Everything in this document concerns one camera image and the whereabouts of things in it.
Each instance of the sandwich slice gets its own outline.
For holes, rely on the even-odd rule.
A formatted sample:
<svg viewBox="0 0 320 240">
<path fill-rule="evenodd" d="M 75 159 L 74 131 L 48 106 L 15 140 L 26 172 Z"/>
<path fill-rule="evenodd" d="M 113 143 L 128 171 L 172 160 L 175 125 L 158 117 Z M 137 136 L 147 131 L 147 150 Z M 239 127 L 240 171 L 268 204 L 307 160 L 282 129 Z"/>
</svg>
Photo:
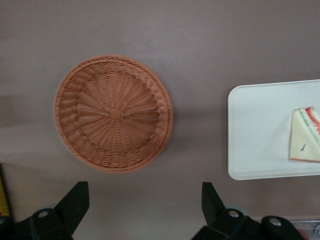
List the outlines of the sandwich slice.
<svg viewBox="0 0 320 240">
<path fill-rule="evenodd" d="M 293 111 L 289 157 L 320 162 L 320 117 L 312 106 Z"/>
</svg>

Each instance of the white plate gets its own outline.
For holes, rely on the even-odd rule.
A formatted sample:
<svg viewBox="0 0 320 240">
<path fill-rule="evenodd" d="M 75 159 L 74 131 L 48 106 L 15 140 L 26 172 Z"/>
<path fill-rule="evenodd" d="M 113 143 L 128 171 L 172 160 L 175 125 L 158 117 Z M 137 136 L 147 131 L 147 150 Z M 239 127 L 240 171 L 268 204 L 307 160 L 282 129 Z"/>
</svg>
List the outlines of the white plate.
<svg viewBox="0 0 320 240">
<path fill-rule="evenodd" d="M 294 109 L 320 113 L 320 79 L 234 88 L 228 96 L 228 173 L 235 180 L 320 175 L 320 163 L 289 159 Z"/>
</svg>

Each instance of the black clamp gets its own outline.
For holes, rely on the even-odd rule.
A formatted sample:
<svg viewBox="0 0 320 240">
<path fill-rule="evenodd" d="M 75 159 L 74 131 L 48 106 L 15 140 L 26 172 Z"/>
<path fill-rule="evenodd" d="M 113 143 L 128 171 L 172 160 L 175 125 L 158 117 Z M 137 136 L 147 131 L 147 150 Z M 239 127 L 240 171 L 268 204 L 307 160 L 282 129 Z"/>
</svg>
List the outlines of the black clamp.
<svg viewBox="0 0 320 240">
<path fill-rule="evenodd" d="M 18 223 L 0 217 L 0 240 L 72 240 L 88 208 L 88 183 L 81 181 L 53 209 L 39 210 Z"/>
<path fill-rule="evenodd" d="M 304 240 L 287 219 L 265 216 L 260 223 L 226 208 L 211 182 L 202 184 L 202 211 L 207 226 L 192 240 Z"/>
</svg>

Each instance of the round wicker basket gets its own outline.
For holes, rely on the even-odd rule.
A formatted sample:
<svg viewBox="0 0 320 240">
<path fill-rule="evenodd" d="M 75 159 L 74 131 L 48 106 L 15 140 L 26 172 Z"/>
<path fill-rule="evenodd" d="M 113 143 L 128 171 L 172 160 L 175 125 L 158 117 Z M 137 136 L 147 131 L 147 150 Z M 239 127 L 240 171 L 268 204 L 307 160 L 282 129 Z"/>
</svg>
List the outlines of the round wicker basket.
<svg viewBox="0 0 320 240">
<path fill-rule="evenodd" d="M 119 55 L 85 60 L 63 79 L 54 103 L 67 148 L 92 168 L 125 173 L 152 162 L 166 147 L 173 107 L 160 79 Z"/>
</svg>

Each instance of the woven basket rim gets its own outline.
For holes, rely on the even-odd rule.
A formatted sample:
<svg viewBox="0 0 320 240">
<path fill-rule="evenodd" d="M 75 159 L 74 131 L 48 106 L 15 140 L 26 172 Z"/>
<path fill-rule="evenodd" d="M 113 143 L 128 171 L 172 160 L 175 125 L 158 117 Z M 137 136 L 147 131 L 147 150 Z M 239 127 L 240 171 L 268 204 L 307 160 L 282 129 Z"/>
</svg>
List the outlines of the woven basket rim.
<svg viewBox="0 0 320 240">
<path fill-rule="evenodd" d="M 132 64 L 137 65 L 139 68 L 141 68 L 142 70 L 144 70 L 149 77 L 151 77 L 154 81 L 156 81 L 156 83 L 158 84 L 158 87 L 161 90 L 161 93 L 165 96 L 162 100 L 165 100 L 165 105 L 168 108 L 168 124 L 167 124 L 167 129 L 165 130 L 165 134 L 164 134 L 164 138 L 162 139 L 161 145 L 159 146 L 158 150 L 151 155 L 147 160 L 142 160 L 139 164 L 136 164 L 134 166 L 127 166 L 127 167 L 122 167 L 121 169 L 118 168 L 106 168 L 104 166 L 101 166 L 99 164 L 96 164 L 92 161 L 87 160 L 86 158 L 84 158 L 83 156 L 80 155 L 80 153 L 75 150 L 73 148 L 73 146 L 70 144 L 69 140 L 67 139 L 66 135 L 64 134 L 64 129 L 61 126 L 60 123 L 60 118 L 59 118 L 59 103 L 62 100 L 62 95 L 63 95 L 63 89 L 65 88 L 66 84 L 69 82 L 70 78 L 77 72 L 81 71 L 81 69 L 92 65 L 92 64 L 96 64 L 98 62 L 110 62 L 111 60 L 115 59 L 115 61 L 123 61 L 123 62 L 130 62 Z M 57 130 L 57 132 L 59 133 L 59 137 L 62 140 L 62 142 L 64 143 L 65 147 L 71 151 L 71 153 L 80 161 L 82 161 L 83 163 L 85 163 L 86 165 L 94 168 L 94 169 L 98 169 L 101 171 L 105 171 L 105 172 L 109 172 L 109 173 L 127 173 L 127 172 L 132 172 L 138 169 L 141 169 L 143 167 L 145 167 L 146 165 L 148 165 L 149 163 L 153 162 L 165 149 L 165 147 L 167 146 L 167 144 L 169 143 L 169 139 L 171 137 L 172 134 L 172 130 L 173 130 L 173 125 L 174 125 L 174 111 L 173 111 L 173 105 L 171 102 L 171 98 L 170 95 L 166 89 L 166 87 L 163 85 L 162 81 L 159 79 L 159 77 L 146 65 L 144 65 L 143 63 L 123 56 L 123 55 L 116 55 L 116 54 L 109 54 L 109 55 L 99 55 L 99 56 L 95 56 L 95 57 L 91 57 L 88 59 L 85 59 L 83 61 L 81 61 L 80 63 L 78 63 L 76 66 L 74 66 L 71 70 L 68 71 L 68 73 L 64 76 L 62 82 L 60 83 L 55 98 L 54 98 L 54 125 L 55 128 Z"/>
</svg>

